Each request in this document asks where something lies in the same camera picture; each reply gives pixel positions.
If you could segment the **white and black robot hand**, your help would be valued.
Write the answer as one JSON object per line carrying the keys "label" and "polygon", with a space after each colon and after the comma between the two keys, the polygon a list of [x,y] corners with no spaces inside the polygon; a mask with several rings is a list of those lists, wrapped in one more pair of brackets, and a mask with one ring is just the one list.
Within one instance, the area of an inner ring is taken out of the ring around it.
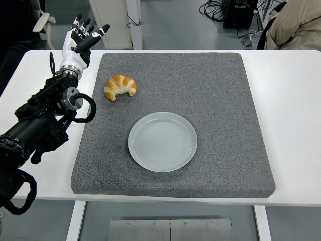
{"label": "white and black robot hand", "polygon": [[67,32],[63,44],[63,62],[60,71],[74,69],[82,73],[90,63],[90,48],[96,45],[110,28],[106,24],[94,31],[94,26],[88,26],[90,19],[81,22],[82,15],[74,19],[71,29]]}

